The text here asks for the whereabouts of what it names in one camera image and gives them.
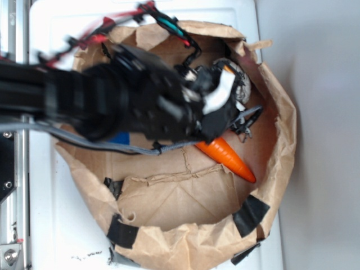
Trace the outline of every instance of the brown paper bag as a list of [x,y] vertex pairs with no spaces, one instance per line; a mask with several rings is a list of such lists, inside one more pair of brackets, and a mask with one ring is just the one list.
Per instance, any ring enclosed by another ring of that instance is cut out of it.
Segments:
[[[255,50],[270,41],[247,44],[234,28],[183,21],[202,48],[194,63],[210,65],[227,56],[249,75],[253,89],[247,107],[264,111],[252,126],[253,138],[241,143],[223,137],[254,172],[251,184],[217,164],[195,146],[160,156],[126,156],[57,144],[70,166],[76,186],[115,251],[149,269],[211,269],[269,235],[294,165],[296,111],[266,64],[257,64]],[[189,54],[181,42],[158,25],[118,27],[107,45],[125,43],[159,55],[169,65]],[[100,46],[80,51],[74,69],[82,71],[108,61]],[[151,145],[140,134],[132,143]],[[104,178],[123,181],[115,199]]]

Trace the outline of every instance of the plastic carrot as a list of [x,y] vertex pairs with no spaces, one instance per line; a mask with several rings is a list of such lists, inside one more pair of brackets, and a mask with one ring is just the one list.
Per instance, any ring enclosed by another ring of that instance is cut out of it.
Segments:
[[223,138],[216,138],[209,145],[205,142],[199,142],[196,146],[216,162],[222,163],[233,173],[251,183],[256,182],[253,173]]

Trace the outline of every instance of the screw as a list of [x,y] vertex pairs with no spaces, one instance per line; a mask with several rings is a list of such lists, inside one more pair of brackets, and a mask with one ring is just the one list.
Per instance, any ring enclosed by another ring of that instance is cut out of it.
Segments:
[[9,249],[4,254],[5,261],[12,266],[17,261],[17,252],[14,249]]
[[6,182],[4,184],[5,188],[11,188],[12,187],[12,183],[10,181]]
[[7,139],[10,139],[12,137],[12,133],[10,131],[5,131],[2,133],[2,136],[4,136]]

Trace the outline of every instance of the black metal bracket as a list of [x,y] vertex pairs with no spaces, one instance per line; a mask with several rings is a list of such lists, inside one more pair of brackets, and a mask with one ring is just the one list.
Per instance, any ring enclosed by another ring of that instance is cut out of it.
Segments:
[[0,134],[0,204],[16,188],[14,134]]

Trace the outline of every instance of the black tape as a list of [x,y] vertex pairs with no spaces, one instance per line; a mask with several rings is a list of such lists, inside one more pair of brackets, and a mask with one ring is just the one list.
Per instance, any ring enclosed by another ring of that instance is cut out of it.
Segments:
[[112,217],[107,238],[123,248],[132,249],[139,228],[126,225],[121,222],[121,219],[122,217],[119,214]]
[[244,260],[247,256],[249,256],[249,254],[255,249],[260,247],[260,243],[257,243],[255,246],[252,246],[251,248],[245,250],[244,252],[235,255],[234,258],[232,258],[230,261],[232,262],[232,264],[234,266],[236,266],[237,264],[239,264],[239,262],[241,262],[242,260]]
[[256,197],[249,195],[239,211],[232,214],[236,228],[241,237],[247,236],[263,220],[270,206]]
[[111,191],[111,193],[117,200],[122,193],[124,181],[113,181],[111,178],[105,177],[103,183],[106,187],[108,187],[108,189]]

